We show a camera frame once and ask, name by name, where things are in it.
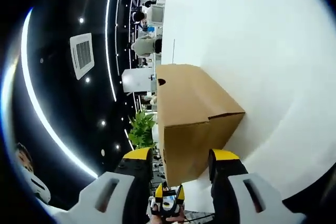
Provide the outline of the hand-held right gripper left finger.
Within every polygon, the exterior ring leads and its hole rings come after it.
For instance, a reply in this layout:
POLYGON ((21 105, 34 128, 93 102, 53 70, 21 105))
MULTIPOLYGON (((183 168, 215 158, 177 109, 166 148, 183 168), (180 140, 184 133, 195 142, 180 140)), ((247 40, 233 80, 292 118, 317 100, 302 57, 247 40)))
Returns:
POLYGON ((63 223, 147 223, 152 149, 126 153, 114 172, 105 172, 85 187, 78 202, 62 213, 63 223))

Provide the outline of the person's left hand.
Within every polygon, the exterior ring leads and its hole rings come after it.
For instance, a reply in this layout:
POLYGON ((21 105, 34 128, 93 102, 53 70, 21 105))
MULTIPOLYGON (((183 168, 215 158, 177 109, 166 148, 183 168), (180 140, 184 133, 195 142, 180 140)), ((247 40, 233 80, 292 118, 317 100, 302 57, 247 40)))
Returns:
POLYGON ((180 215, 178 217, 162 218, 154 206, 154 200, 155 199, 152 199, 150 204, 150 223, 183 223, 185 221, 184 207, 180 208, 180 215))

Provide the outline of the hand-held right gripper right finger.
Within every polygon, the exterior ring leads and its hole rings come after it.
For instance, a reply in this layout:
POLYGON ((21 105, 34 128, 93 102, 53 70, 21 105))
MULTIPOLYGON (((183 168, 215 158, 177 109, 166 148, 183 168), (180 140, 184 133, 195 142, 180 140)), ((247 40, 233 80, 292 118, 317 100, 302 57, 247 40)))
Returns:
POLYGON ((211 149, 209 179, 215 223, 304 223, 306 216, 288 209, 278 190, 256 173, 249 173, 239 157, 211 149))

